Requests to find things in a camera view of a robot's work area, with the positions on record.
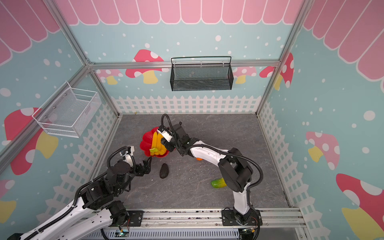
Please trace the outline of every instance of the basket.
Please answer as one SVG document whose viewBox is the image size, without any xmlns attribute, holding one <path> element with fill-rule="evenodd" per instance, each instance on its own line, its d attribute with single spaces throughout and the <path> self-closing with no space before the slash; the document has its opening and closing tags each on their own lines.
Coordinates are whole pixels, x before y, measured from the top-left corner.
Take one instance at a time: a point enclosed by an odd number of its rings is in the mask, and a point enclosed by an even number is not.
<svg viewBox="0 0 384 240">
<path fill-rule="evenodd" d="M 44 111 L 36 111 L 32 117 L 47 134 L 79 138 L 100 105 L 98 92 L 69 86 Z"/>
<path fill-rule="evenodd" d="M 230 56 L 171 58 L 172 91 L 231 90 L 231 59 Z"/>
</svg>

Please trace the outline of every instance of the white wire basket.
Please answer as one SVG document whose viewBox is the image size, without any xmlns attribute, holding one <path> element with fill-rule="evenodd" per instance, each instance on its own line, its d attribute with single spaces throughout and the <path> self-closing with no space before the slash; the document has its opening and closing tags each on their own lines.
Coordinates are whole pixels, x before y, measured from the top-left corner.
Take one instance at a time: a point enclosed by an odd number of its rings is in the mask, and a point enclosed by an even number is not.
<svg viewBox="0 0 384 240">
<path fill-rule="evenodd" d="M 50 135 L 79 138 L 101 105 L 98 92 L 66 88 L 43 112 L 32 117 Z"/>
</svg>

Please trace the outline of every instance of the bunch of bananas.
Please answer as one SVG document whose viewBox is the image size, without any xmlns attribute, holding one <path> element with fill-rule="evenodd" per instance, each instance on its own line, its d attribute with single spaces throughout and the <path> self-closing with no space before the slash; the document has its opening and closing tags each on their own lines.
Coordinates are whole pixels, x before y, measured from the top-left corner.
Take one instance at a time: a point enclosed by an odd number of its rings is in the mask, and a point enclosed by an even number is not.
<svg viewBox="0 0 384 240">
<path fill-rule="evenodd" d="M 152 148 L 149 150 L 151 152 L 151 156 L 155 155 L 163 155 L 167 151 L 165 146 L 161 144 L 161 139 L 163 136 L 160 133 L 154 132 L 152 138 Z"/>
</svg>

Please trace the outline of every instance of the white picket fence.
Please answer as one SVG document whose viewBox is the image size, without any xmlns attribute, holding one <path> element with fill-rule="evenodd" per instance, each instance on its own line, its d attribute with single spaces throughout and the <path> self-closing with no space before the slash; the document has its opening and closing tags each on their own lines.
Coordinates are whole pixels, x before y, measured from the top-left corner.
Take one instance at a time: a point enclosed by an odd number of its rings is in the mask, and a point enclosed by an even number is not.
<svg viewBox="0 0 384 240">
<path fill-rule="evenodd" d="M 330 230 L 321 224 L 321 212 L 315 210 L 313 204 L 315 199 L 310 197 L 307 190 L 308 185 L 302 181 L 303 173 L 297 171 L 298 162 L 293 161 L 293 152 L 288 150 L 288 143 L 284 141 L 285 135 L 281 134 L 281 127 L 272 114 L 270 103 L 266 102 L 260 113 L 262 128 L 267 137 L 269 147 L 272 151 L 273 160 L 282 178 L 283 184 L 288 189 L 286 194 L 294 207 L 299 207 L 303 213 L 304 220 L 313 239 L 329 240 Z"/>
<path fill-rule="evenodd" d="M 116 118 L 108 105 L 103 104 L 102 107 L 99 109 L 100 115 L 96 116 L 96 122 L 92 122 L 92 129 L 86 129 L 88 137 L 83 137 L 83 145 L 78 145 L 79 153 L 73 154 L 73 163 L 67 164 L 67 174 L 60 175 L 61 185 L 53 187 L 54 197 L 45 201 L 48 206 L 45 213 L 36 216 L 40 224 L 72 201 L 77 188 L 88 181 L 89 174 L 96 165 L 100 151 Z"/>
<path fill-rule="evenodd" d="M 258 98 L 246 98 L 238 96 L 231 98 L 230 96 L 223 98 L 215 98 L 214 96 L 208 98 L 207 96 L 200 98 L 181 97 L 173 98 L 165 97 L 153 98 L 152 96 L 147 99 L 134 97 L 131 99 L 127 97 L 123 99 L 119 97 L 112 101 L 121 113 L 254 113 L 256 112 L 261 96 Z"/>
</svg>

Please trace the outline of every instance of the table surface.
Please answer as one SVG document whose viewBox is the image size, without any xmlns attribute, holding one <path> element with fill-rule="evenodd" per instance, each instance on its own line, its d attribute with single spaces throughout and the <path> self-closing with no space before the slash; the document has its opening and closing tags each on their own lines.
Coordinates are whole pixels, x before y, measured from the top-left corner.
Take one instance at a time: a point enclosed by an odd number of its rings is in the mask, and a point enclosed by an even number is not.
<svg viewBox="0 0 384 240">
<path fill-rule="evenodd" d="M 221 149 L 237 148 L 244 156 L 256 161 L 263 169 L 262 183 L 251 189 L 251 203 L 255 208 L 288 207 L 281 182 L 254 114 L 170 114 L 173 124 L 182 122 L 189 137 Z M 135 146 L 137 163 L 147 159 L 139 145 L 145 132 L 160 125 L 161 115 L 123 115 L 110 148 L 112 152 L 122 146 Z M 116 155 L 113 165 L 120 155 Z M 166 163 L 169 175 L 161 179 L 159 171 Z M 106 159 L 100 172 L 106 170 Z M 129 209 L 144 208 L 220 208 L 233 207 L 233 192 L 224 187 L 215 189 L 212 180 L 221 178 L 219 168 L 207 161 L 181 156 L 176 150 L 164 158 L 154 157 L 151 172 L 135 177 L 131 191 L 115 200 L 124 202 Z M 252 182 L 259 178 L 254 168 Z"/>
</svg>

